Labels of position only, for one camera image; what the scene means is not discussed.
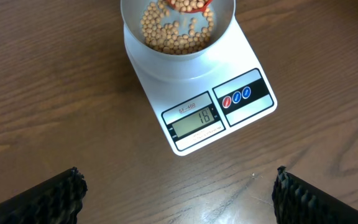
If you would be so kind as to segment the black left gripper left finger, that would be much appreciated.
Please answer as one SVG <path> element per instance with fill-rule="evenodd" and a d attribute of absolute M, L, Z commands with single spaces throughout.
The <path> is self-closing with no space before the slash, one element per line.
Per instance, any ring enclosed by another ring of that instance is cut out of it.
<path fill-rule="evenodd" d="M 0 203 L 0 224 L 76 224 L 88 188 L 72 167 Z"/>

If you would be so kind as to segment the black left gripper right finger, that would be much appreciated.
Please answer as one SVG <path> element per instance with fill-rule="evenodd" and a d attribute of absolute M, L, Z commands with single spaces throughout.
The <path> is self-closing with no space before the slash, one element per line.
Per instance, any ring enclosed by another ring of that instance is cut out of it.
<path fill-rule="evenodd" d="M 358 224 L 358 210 L 280 166 L 272 200 L 279 224 Z"/>

